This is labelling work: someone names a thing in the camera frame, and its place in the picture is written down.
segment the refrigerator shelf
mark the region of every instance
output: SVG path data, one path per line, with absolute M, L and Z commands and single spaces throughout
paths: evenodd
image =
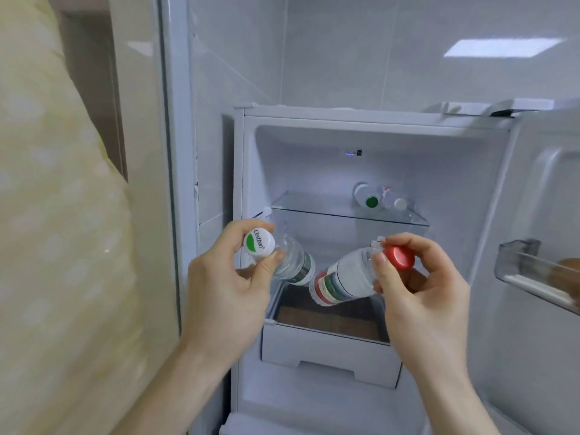
M 580 296 L 580 271 L 537 256 L 538 240 L 517 240 L 500 244 L 495 277 L 542 298 L 558 307 L 580 314 L 570 294 Z
M 366 209 L 359 206 L 353 198 L 329 195 L 286 192 L 272 204 L 272 209 L 429 227 L 427 220 L 410 209 L 406 211 Z

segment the ceiling light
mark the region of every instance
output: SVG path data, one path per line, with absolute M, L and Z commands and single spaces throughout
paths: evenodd
M 448 58 L 531 58 L 564 38 L 461 39 L 447 50 Z

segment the plastic bottle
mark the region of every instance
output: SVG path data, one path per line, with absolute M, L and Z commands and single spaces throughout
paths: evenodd
M 274 276 L 290 284 L 308 285 L 314 278 L 315 264 L 312 256 L 287 234 L 272 235 L 266 229 L 258 227 L 246 234 L 243 249 L 255 262 L 270 256 L 275 250 L 283 250 L 284 259 L 274 271 Z
M 380 248 L 365 247 L 340 258 L 312 280 L 308 286 L 312 299 L 330 307 L 376 294 L 372 286 L 376 275 L 371 259 L 380 251 Z M 415 255 L 407 247 L 389 246 L 382 251 L 399 271 L 408 270 L 415 264 Z
M 404 211 L 408 208 L 409 202 L 406 198 L 400 196 L 395 189 L 385 186 L 382 188 L 381 206 L 385 209 Z
M 378 189 L 368 183 L 358 183 L 353 189 L 353 197 L 359 205 L 367 209 L 376 208 L 381 200 Z

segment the left hand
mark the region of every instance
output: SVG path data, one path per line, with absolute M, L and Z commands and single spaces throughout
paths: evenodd
M 278 250 L 257 265 L 234 268 L 244 235 L 262 220 L 232 221 L 214 246 L 189 264 L 188 309 L 180 344 L 200 351 L 210 363 L 228 370 L 256 339 L 270 301 L 270 280 L 284 252 Z

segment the white wall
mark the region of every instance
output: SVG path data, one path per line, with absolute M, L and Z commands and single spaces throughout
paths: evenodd
M 279 102 L 286 0 L 189 0 L 194 137 L 197 146 L 198 253 L 232 217 L 233 105 Z M 224 384 L 190 433 L 221 424 Z
M 421 111 L 580 96 L 580 0 L 289 0 L 282 103 Z M 532 58 L 444 58 L 460 39 L 562 37 Z

